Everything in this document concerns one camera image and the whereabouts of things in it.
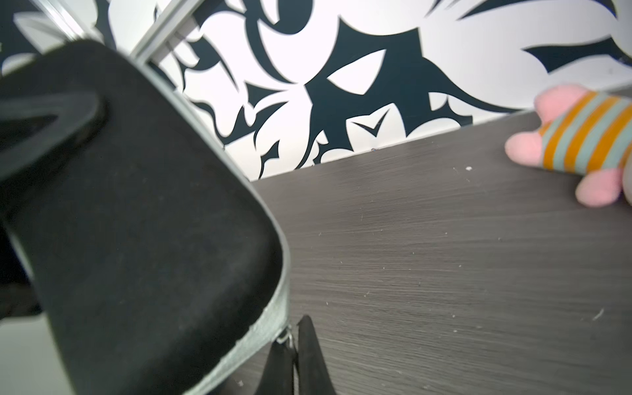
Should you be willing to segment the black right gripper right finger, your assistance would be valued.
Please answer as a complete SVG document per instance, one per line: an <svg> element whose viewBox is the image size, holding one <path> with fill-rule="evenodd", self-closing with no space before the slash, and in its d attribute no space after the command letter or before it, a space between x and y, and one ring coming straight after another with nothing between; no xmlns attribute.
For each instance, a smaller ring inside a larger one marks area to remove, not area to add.
<svg viewBox="0 0 632 395"><path fill-rule="evenodd" d="M336 395L311 317L298 324L297 371L300 395Z"/></svg>

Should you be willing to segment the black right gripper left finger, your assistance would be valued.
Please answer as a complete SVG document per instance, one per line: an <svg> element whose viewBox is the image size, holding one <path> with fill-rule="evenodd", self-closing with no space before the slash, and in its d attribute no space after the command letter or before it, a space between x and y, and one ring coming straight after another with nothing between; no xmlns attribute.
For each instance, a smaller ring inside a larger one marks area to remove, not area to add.
<svg viewBox="0 0 632 395"><path fill-rule="evenodd" d="M296 350L293 340L275 341L270 347L268 358L255 395L293 395Z"/></svg>

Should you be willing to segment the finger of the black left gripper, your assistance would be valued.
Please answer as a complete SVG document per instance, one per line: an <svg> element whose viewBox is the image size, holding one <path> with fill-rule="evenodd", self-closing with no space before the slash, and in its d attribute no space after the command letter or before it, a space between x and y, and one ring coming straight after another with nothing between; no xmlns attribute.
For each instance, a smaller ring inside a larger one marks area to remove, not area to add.
<svg viewBox="0 0 632 395"><path fill-rule="evenodd" d="M63 167L106 118L106 101L95 92L1 99L1 214Z"/></svg>

